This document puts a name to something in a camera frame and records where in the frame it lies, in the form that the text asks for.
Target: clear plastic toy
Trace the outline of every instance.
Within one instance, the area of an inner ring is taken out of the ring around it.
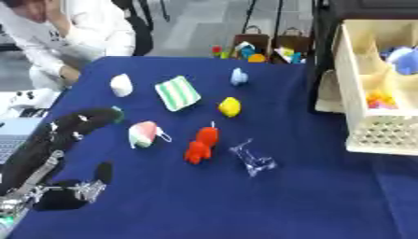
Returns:
[[[255,151],[249,146],[251,142],[253,142],[252,138],[237,147],[230,148],[230,151],[243,161],[248,174],[253,177],[261,171],[275,168],[277,163],[272,157],[259,157],[257,154],[254,155]]]

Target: green striped cloth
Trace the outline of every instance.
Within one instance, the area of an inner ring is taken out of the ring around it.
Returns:
[[[201,96],[183,76],[157,84],[155,90],[170,111],[193,105],[201,99]]]

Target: red toy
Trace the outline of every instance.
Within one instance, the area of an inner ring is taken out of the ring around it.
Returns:
[[[222,53],[222,47],[219,45],[212,46],[212,54],[214,57],[220,58],[220,55]]]
[[[213,122],[212,127],[201,128],[196,134],[196,141],[188,145],[185,160],[193,164],[200,163],[202,159],[209,160],[212,157],[211,147],[217,143],[218,137],[219,131]]]

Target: yellow block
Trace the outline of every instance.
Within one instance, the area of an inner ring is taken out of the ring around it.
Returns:
[[[219,105],[218,109],[225,116],[232,118],[241,112],[241,103],[233,97],[228,97]]]

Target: table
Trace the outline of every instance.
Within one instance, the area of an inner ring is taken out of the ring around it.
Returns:
[[[249,85],[229,84],[235,67],[249,74]],[[108,85],[122,73],[135,92],[117,98]],[[172,113],[153,87],[177,75],[186,76],[202,100]],[[150,57],[92,63],[49,120],[118,105],[126,121],[87,136],[57,179],[89,179],[99,162],[111,160],[114,182],[83,209],[29,213],[11,238],[417,238],[417,164],[347,152],[343,117],[306,111],[305,78],[304,66],[295,64]],[[227,96],[243,103],[235,119],[216,110]],[[130,149],[127,130],[140,120],[156,121],[173,143]],[[212,120],[221,132],[215,157],[187,164],[188,142]],[[283,167],[249,178],[228,152],[248,137]]]

